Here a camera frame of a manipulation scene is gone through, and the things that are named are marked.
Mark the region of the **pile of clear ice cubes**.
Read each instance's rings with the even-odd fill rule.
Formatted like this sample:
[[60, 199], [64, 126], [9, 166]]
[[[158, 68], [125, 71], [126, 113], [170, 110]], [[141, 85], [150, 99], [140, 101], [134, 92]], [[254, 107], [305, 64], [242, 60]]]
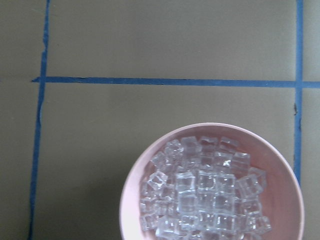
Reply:
[[157, 240], [260, 240], [266, 172], [228, 137], [168, 141], [140, 185], [140, 227]]

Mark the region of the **pink bowl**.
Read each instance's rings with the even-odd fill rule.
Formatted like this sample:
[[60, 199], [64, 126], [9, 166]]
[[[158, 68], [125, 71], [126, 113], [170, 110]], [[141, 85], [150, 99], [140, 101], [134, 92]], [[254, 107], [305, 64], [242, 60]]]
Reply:
[[155, 234], [140, 226], [140, 185], [152, 172], [149, 160], [163, 146], [183, 137], [227, 137], [239, 141], [239, 148], [251, 155], [251, 164], [266, 171], [266, 189], [261, 194], [263, 214], [272, 230], [265, 240], [301, 240], [304, 235], [305, 209], [297, 178], [280, 152], [259, 135], [225, 123], [197, 123], [175, 129], [152, 143], [131, 168], [120, 198], [119, 225], [124, 240], [154, 240]]

